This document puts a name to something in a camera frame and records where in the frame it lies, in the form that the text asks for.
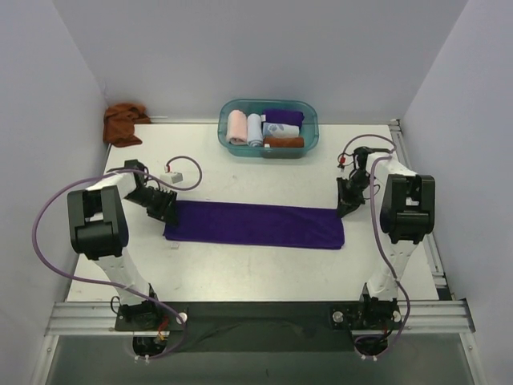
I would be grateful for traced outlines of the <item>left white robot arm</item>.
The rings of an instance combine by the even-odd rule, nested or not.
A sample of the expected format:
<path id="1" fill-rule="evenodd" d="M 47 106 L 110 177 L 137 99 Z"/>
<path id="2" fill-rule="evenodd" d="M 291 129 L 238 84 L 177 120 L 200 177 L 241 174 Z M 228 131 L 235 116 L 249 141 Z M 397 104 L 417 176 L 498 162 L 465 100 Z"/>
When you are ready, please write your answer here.
<path id="1" fill-rule="evenodd" d="M 72 248 L 93 261 L 115 286 L 118 315 L 144 330 L 153 330 L 164 311 L 127 250 L 129 228 L 123 200 L 146 209 L 150 218 L 166 225 L 177 225 L 178 217 L 177 193 L 161 184 L 149 186 L 148 178 L 141 162 L 128 160 L 90 187 L 69 192 L 67 209 Z"/>

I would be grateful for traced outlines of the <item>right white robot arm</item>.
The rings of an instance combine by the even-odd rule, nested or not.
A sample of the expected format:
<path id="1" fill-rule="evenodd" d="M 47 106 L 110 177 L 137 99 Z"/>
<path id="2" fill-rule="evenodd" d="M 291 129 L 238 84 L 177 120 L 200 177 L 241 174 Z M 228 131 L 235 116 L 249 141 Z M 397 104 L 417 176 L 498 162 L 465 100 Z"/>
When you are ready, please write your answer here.
<path id="1" fill-rule="evenodd" d="M 411 254 L 434 229 L 435 179 L 408 169 L 384 148 L 359 147 L 352 157 L 353 171 L 337 178 L 337 215 L 370 203 L 380 262 L 363 286 L 355 318 L 371 329 L 383 319 L 402 320 L 398 291 Z"/>

